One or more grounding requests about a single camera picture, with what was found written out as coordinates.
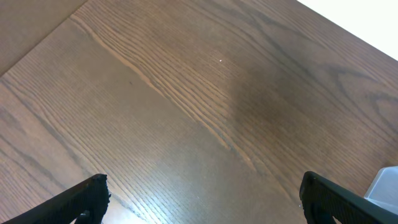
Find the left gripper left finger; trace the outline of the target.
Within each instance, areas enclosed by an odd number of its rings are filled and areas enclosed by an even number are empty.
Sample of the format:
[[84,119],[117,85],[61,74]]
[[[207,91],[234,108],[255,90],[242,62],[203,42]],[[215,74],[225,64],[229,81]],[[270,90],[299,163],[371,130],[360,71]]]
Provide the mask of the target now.
[[101,223],[110,197],[107,175],[95,174],[4,224]]

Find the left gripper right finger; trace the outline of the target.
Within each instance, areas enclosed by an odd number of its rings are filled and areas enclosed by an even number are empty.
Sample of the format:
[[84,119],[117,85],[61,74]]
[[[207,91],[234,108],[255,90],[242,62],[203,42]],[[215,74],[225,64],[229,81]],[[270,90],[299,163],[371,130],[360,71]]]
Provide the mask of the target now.
[[397,223],[397,215],[318,175],[304,173],[299,197],[308,224]]

